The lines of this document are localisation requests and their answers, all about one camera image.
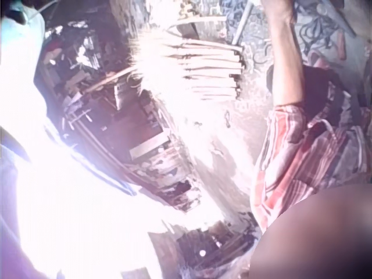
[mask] plaid shirt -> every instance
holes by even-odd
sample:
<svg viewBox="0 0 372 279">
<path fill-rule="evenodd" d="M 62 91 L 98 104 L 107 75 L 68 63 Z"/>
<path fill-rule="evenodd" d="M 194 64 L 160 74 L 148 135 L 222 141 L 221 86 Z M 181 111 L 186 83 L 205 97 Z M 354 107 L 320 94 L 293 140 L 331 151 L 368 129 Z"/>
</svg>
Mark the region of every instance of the plaid shirt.
<svg viewBox="0 0 372 279">
<path fill-rule="evenodd" d="M 263 232 L 292 205 L 322 189 L 371 179 L 365 131 L 352 124 L 350 109 L 344 110 L 337 127 L 326 120 L 336 91 L 330 84 L 330 104 L 309 122 L 297 106 L 276 107 L 270 113 L 251 194 L 252 212 Z M 370 110 L 362 114 L 367 123 Z"/>
</svg>

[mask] hand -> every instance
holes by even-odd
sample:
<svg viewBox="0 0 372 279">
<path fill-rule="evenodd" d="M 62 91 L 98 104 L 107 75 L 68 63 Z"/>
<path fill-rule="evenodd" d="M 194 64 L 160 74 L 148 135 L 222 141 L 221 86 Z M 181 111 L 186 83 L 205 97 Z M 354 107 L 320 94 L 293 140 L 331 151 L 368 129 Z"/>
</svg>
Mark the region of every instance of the hand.
<svg viewBox="0 0 372 279">
<path fill-rule="evenodd" d="M 261 0 L 269 23 L 294 22 L 294 0 Z"/>
</svg>

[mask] wooden plank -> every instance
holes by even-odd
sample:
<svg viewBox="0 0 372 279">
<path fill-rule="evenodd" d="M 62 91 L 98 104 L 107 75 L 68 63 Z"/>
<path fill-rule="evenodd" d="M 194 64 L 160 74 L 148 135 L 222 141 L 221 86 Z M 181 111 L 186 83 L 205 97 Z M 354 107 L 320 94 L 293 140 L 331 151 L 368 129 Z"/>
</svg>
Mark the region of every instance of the wooden plank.
<svg viewBox="0 0 372 279">
<path fill-rule="evenodd" d="M 139 146 L 132 148 L 130 150 L 130 155 L 132 160 L 136 160 L 137 158 L 145 155 L 146 153 L 154 150 L 155 148 L 165 144 L 169 141 L 168 133 L 161 132 L 160 134 L 154 136 L 153 138 L 141 143 Z"/>
</svg>

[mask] pile of metal pieces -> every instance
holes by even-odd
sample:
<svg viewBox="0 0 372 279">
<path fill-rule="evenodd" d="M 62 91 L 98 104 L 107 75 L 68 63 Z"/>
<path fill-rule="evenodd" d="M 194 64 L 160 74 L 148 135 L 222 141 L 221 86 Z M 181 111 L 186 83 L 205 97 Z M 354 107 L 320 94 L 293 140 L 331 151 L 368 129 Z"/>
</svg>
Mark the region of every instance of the pile of metal pieces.
<svg viewBox="0 0 372 279">
<path fill-rule="evenodd" d="M 192 40 L 163 30 L 142 30 L 131 40 L 134 77 L 151 92 L 180 90 L 198 99 L 231 101 L 244 65 L 242 48 Z"/>
</svg>

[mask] scrap pile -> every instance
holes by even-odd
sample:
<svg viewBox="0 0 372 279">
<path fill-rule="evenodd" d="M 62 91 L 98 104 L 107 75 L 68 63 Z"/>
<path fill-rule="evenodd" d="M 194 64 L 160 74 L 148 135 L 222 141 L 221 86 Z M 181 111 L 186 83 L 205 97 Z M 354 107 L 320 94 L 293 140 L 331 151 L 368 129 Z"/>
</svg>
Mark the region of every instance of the scrap pile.
<svg viewBox="0 0 372 279">
<path fill-rule="evenodd" d="M 242 48 L 142 30 L 131 40 L 134 77 L 153 94 L 183 91 L 200 100 L 232 101 L 240 94 Z"/>
</svg>

